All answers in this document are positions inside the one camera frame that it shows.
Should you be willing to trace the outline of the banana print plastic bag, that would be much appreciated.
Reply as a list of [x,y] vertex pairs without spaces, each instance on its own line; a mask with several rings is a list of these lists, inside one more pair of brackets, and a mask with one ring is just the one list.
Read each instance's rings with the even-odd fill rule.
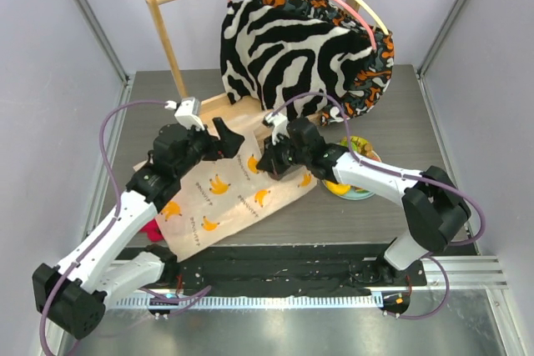
[[244,136],[237,155],[198,164],[155,218],[179,261],[252,226],[317,185],[317,179],[304,167],[280,180],[256,168],[262,151],[255,135],[267,132],[258,118],[249,122],[235,118],[228,126]]

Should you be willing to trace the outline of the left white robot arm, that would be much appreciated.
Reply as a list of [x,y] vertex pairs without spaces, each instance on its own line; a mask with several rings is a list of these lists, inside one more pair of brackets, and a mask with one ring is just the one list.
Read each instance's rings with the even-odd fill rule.
[[151,244],[125,265],[110,264],[132,237],[153,220],[181,189],[182,178],[202,161],[234,158],[245,141],[222,118],[216,135],[204,125],[180,123],[159,130],[147,162],[134,173],[116,206],[67,257],[33,273],[38,312],[75,339],[90,335],[107,308],[129,293],[155,283],[169,288],[179,274],[176,255]]

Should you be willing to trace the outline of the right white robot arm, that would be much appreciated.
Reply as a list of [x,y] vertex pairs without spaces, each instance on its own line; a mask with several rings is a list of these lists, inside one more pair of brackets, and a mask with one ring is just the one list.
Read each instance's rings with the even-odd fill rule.
[[356,155],[349,145],[327,143],[307,118],[289,121],[281,113],[269,113],[263,123],[272,133],[264,141],[259,170],[281,177],[294,166],[304,166],[319,180],[363,188],[403,208],[408,229],[376,265],[385,284],[399,283],[417,259],[447,248],[471,216],[441,168],[421,172]]

